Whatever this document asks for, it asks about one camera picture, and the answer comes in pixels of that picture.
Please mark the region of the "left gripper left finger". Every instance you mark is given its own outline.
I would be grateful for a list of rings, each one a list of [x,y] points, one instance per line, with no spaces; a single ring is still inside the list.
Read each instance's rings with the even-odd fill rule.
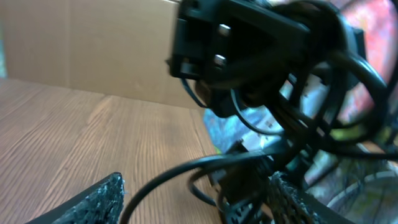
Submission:
[[[28,224],[113,224],[119,222],[123,205],[124,179],[113,172]]]

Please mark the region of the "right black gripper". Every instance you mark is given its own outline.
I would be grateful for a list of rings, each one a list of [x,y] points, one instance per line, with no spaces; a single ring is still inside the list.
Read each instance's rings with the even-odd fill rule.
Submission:
[[[262,106],[289,75],[328,68],[331,52],[364,55],[364,48],[363,32],[326,1],[181,1],[167,65],[226,118],[231,89],[245,105]]]

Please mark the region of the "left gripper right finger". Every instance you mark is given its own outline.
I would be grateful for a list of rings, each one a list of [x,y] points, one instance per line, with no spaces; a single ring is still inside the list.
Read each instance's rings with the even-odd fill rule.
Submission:
[[[276,172],[269,181],[269,208],[274,223],[353,224],[284,177],[284,173]]]

